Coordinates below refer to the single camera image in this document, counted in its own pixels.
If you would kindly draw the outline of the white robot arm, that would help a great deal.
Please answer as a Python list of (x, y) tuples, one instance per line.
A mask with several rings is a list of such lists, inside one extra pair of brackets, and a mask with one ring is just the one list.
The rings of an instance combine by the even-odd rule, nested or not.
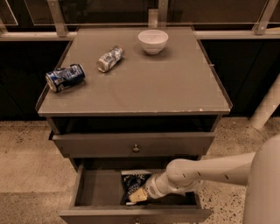
[(137, 203), (186, 193), (202, 180), (247, 187), (242, 224), (280, 224), (280, 135), (256, 152), (199, 161), (174, 159), (129, 200)]

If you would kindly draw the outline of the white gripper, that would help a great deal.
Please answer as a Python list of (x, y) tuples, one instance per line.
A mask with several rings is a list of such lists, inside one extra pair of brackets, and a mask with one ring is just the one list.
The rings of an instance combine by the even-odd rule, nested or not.
[(150, 198), (159, 199), (168, 193), (168, 178), (165, 173), (153, 174), (146, 181), (144, 188), (139, 188), (129, 196), (129, 201), (137, 203)]

